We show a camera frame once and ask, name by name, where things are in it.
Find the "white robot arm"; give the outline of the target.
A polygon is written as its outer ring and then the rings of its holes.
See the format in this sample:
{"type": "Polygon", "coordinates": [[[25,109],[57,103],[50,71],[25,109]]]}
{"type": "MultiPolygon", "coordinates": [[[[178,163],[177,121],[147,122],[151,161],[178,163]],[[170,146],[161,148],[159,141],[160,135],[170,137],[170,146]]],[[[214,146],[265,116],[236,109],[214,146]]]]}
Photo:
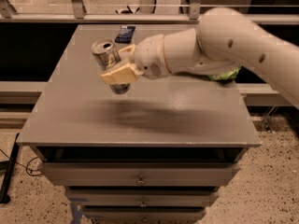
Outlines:
{"type": "Polygon", "coordinates": [[[149,36],[120,54],[122,60],[101,74],[107,85],[177,73],[219,75],[241,65],[299,107],[299,47],[228,7],[214,7],[191,29],[149,36]]]}

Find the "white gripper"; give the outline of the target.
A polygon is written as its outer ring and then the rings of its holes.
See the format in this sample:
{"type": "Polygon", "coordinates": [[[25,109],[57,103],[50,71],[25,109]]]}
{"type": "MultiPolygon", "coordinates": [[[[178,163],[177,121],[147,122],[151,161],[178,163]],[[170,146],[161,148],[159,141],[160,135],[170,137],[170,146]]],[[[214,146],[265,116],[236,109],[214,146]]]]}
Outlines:
{"type": "Polygon", "coordinates": [[[154,35],[145,38],[138,45],[131,44],[119,50],[122,59],[132,60],[106,70],[100,78],[107,85],[134,83],[139,77],[158,79],[168,77],[170,72],[165,64],[164,35],[154,35]]]}

